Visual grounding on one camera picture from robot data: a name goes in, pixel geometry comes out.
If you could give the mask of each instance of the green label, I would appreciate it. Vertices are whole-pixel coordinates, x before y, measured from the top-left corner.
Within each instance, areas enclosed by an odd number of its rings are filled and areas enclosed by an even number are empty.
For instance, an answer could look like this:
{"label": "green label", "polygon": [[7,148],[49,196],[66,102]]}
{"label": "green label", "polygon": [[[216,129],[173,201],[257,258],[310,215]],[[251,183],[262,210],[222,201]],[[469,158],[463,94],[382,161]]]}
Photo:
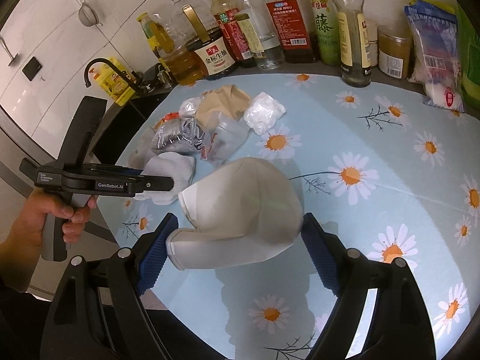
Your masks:
{"label": "green label", "polygon": [[340,63],[338,20],[331,0],[310,0],[317,29],[322,61],[329,65]]}

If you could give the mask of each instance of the finger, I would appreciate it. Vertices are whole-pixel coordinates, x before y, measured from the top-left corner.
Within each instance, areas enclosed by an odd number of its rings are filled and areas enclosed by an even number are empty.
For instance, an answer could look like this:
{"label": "finger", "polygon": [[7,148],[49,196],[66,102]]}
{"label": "finger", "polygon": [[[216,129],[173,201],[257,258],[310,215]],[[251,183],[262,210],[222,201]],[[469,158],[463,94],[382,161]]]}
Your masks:
{"label": "finger", "polygon": [[62,231],[63,231],[63,234],[67,236],[80,235],[80,233],[83,231],[84,228],[85,228],[84,223],[72,223],[69,221],[63,224]]}
{"label": "finger", "polygon": [[87,223],[90,220],[90,208],[77,208],[70,218],[72,223]]}
{"label": "finger", "polygon": [[76,244],[79,240],[80,240],[79,234],[63,236],[63,242],[67,244]]}
{"label": "finger", "polygon": [[87,206],[93,210],[97,206],[97,199],[98,196],[93,195],[90,199],[88,199]]}

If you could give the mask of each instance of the red label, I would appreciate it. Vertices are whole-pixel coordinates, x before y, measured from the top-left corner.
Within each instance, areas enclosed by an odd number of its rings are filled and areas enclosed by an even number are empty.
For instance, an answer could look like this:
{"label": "red label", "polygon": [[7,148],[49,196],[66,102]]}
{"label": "red label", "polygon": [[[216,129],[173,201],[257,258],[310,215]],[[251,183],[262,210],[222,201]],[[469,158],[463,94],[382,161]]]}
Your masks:
{"label": "red label", "polygon": [[297,0],[267,3],[282,46],[286,50],[308,49],[310,39]]}
{"label": "red label", "polygon": [[447,90],[445,91],[445,101],[447,103],[447,107],[451,107],[453,105],[454,98],[455,95],[452,92],[452,88],[447,87]]}
{"label": "red label", "polygon": [[222,30],[224,38],[229,42],[233,54],[235,54],[235,59],[237,61],[243,61],[251,58],[251,53],[242,30],[235,20],[235,14],[238,11],[239,10],[236,8],[228,10],[224,13],[215,15],[215,19],[217,19],[217,23]]}
{"label": "red label", "polygon": [[210,48],[207,48],[205,51],[207,51],[207,54],[209,56],[212,56],[213,54],[216,54],[218,52],[218,47],[217,46],[212,46]]}

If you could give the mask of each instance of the barcode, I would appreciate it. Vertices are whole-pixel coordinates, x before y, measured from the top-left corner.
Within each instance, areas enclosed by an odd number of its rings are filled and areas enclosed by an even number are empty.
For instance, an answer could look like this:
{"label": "barcode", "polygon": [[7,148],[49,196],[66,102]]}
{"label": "barcode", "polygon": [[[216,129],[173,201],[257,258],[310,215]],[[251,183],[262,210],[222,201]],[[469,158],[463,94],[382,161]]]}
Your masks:
{"label": "barcode", "polygon": [[445,71],[447,68],[445,66],[445,61],[443,58],[438,58],[436,56],[424,55],[425,65],[429,68],[441,69]]}
{"label": "barcode", "polygon": [[402,77],[402,71],[401,70],[392,69],[390,67],[387,69],[387,74],[389,74],[390,76],[393,76],[393,77],[398,77],[398,78]]}
{"label": "barcode", "polygon": [[305,38],[301,38],[301,39],[290,39],[290,44],[292,46],[296,46],[296,45],[299,45],[299,44],[307,44],[307,40]]}

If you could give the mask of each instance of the orange label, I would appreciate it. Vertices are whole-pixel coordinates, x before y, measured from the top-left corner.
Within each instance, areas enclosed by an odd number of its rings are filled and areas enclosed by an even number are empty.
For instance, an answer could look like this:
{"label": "orange label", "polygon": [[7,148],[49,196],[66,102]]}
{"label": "orange label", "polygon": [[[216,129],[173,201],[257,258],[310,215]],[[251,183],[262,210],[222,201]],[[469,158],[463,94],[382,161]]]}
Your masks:
{"label": "orange label", "polygon": [[267,3],[267,8],[285,50],[311,48],[297,0]]}

